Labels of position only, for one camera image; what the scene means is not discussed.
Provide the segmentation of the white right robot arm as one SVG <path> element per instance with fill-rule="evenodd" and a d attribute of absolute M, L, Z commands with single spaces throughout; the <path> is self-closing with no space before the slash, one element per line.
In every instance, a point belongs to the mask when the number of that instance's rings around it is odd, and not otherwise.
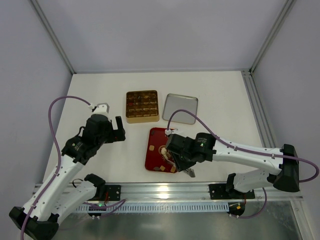
<path fill-rule="evenodd" d="M 288 193 L 300 190 L 297 153 L 290 144 L 282 148 L 250 147 L 232 142 L 225 145 L 211 134 L 200 132 L 194 139 L 170 134 L 165 147 L 179 172 L 205 161 L 253 167 L 253 171 L 228 175 L 225 188 L 232 198 L 265 187 Z"/>

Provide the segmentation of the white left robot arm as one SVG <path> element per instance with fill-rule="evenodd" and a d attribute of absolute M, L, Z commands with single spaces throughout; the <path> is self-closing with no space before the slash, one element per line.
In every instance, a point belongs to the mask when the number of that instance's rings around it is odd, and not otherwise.
<path fill-rule="evenodd" d="M 88 200 L 102 200 L 107 194 L 106 181 L 91 173 L 74 190 L 64 190 L 104 144 L 126 139 L 122 118 L 115 118 L 117 129 L 104 114 L 92 114 L 77 135 L 70 138 L 58 156 L 58 163 L 38 191 L 22 207 L 15 206 L 9 217 L 21 231 L 21 238 L 51 240 L 60 224 Z"/>

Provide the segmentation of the silver tin lid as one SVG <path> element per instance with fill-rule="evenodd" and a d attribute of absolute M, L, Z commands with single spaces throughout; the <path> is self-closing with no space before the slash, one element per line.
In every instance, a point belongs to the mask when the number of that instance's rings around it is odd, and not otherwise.
<path fill-rule="evenodd" d="M 186 110 L 197 115 L 198 103 L 199 100 L 196 97 L 169 93 L 165 99 L 162 119 L 169 121 L 171 115 L 177 110 Z M 195 124 L 196 119 L 188 113 L 181 111 L 176 113 L 171 121 L 180 124 L 193 125 Z"/>

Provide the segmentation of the metal tongs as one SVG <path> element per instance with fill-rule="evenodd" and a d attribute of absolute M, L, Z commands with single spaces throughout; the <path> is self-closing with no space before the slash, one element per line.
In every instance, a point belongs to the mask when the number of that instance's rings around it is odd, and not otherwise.
<path fill-rule="evenodd" d="M 165 155 L 162 155 L 163 159 L 170 165 L 172 165 L 172 167 L 175 168 L 175 171 L 177 172 L 177 168 L 176 168 L 176 164 L 174 163 L 174 161 L 171 159 L 171 155 L 167 152 Z M 195 172 L 192 168 L 187 168 L 186 170 L 183 170 L 183 172 L 187 175 L 189 175 L 191 178 L 195 178 Z"/>

